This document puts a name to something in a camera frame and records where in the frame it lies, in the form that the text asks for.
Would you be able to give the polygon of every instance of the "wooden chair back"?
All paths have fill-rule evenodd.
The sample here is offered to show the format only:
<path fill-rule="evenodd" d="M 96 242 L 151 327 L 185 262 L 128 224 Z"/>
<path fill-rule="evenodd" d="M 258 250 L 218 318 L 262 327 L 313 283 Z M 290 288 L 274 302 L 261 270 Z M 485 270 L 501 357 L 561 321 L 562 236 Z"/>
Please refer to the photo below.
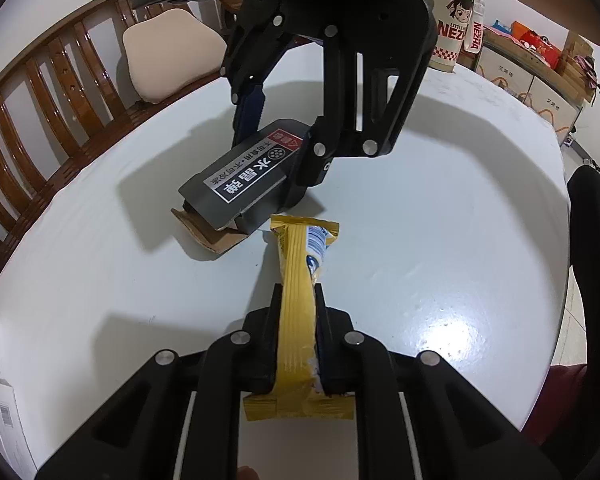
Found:
<path fill-rule="evenodd" d="M 158 4 L 134 11 L 131 0 L 93 0 L 41 34 L 0 72 L 0 137 L 4 146 L 0 146 L 0 191 L 12 206 L 12 210 L 17 212 L 16 216 L 12 214 L 0 200 L 0 224 L 8 232 L 3 247 L 0 248 L 2 265 L 24 233 L 50 203 L 53 195 L 70 182 L 82 168 L 156 112 L 216 78 L 217 75 L 208 76 L 158 105 L 136 102 L 130 107 L 125 107 L 91 41 L 85 21 L 92 14 L 108 8 L 114 12 L 115 18 L 122 22 L 123 27 L 128 28 L 172 7 L 174 6 L 170 4 Z M 190 12 L 186 5 L 179 7 Z M 67 36 L 72 38 L 74 56 L 82 58 L 104 101 L 110 114 L 108 122 L 103 121 L 102 115 L 96 113 L 95 103 L 89 99 L 78 78 L 77 68 L 64 46 L 63 38 Z M 87 135 L 86 142 L 78 141 L 59 110 L 41 72 L 38 62 L 41 56 L 49 60 L 46 64 L 49 72 L 53 72 L 59 83 L 61 91 L 56 94 L 58 100 L 64 101 L 61 103 L 61 107 L 64 107 L 62 109 L 69 110 L 74 115 L 74 120 Z M 37 110 L 42 112 L 43 121 L 67 156 L 67 161 L 48 180 L 27 153 L 3 98 L 2 88 L 14 75 L 23 71 Z M 10 168 L 8 159 L 11 159 L 11 167 L 15 167 L 19 173 L 20 180 Z"/>

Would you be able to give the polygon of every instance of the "yellow snack bar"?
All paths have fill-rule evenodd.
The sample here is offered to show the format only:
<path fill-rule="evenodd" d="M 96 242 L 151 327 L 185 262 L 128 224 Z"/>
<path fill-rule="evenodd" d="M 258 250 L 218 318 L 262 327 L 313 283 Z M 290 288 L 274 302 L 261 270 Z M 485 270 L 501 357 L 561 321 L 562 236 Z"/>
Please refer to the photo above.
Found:
<path fill-rule="evenodd" d="M 282 270 L 276 383 L 270 394 L 244 399 L 247 420 L 314 416 L 353 418 L 353 396 L 322 392 L 315 354 L 314 285 L 324 252 L 340 225 L 315 218 L 271 216 Z"/>

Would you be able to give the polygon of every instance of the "white table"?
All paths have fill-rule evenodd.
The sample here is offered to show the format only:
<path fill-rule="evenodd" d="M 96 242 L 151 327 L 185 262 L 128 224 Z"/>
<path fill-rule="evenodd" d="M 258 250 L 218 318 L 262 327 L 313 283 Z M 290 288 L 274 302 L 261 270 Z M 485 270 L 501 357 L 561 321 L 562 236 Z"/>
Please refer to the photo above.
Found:
<path fill-rule="evenodd" d="M 313 123 L 321 79 L 320 47 L 285 54 L 263 124 Z M 205 349 L 268 305 L 280 272 L 267 224 L 215 258 L 170 213 L 230 145 L 229 93 L 215 81 L 101 156 L 0 275 L 2 376 L 39 466 L 157 349 Z M 562 316 L 568 204 L 551 126 L 457 66 L 428 70 L 389 156 L 336 160 L 292 213 L 341 224 L 321 279 L 329 305 L 390 350 L 439 351 L 520 428 Z M 239 461 L 262 480 L 355 478 L 354 424 L 245 423 Z"/>

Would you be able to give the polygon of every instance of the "floor tile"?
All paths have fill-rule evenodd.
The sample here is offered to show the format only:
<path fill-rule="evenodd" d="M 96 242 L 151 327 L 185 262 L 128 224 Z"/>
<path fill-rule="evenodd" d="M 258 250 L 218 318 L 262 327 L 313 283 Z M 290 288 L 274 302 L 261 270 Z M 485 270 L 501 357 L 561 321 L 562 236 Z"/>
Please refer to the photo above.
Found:
<path fill-rule="evenodd" d="M 569 322 L 571 314 L 568 310 L 564 311 L 562 315 L 562 325 L 560 326 L 560 333 L 558 335 L 558 343 L 555 346 L 554 358 L 551 359 L 552 365 L 559 365 L 562 359 L 562 352 L 564 351 L 564 342 L 567 339 L 567 330 L 569 329 Z"/>
<path fill-rule="evenodd" d="M 582 306 L 582 296 L 580 295 L 580 289 L 578 288 L 578 282 L 573 280 L 573 295 L 571 297 L 571 308 L 569 309 L 573 318 L 580 324 L 580 326 L 587 331 L 587 327 L 584 324 L 584 308 Z"/>
<path fill-rule="evenodd" d="M 569 267 L 569 281 L 567 283 L 567 294 L 564 298 L 564 307 L 571 312 L 571 302 L 573 301 L 573 284 L 576 278 L 573 275 L 573 267 Z"/>
<path fill-rule="evenodd" d="M 577 365 L 587 362 L 587 334 L 570 314 L 564 349 L 560 358 L 561 365 Z"/>

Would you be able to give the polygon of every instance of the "beige cushion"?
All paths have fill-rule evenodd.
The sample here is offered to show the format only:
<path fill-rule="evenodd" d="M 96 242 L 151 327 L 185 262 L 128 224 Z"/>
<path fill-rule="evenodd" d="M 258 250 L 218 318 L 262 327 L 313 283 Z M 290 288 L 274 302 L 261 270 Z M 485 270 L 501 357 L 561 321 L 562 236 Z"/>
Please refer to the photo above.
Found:
<path fill-rule="evenodd" d="M 159 103 L 220 68 L 226 43 L 184 9 L 170 9 L 122 35 L 129 74 L 142 99 Z"/>

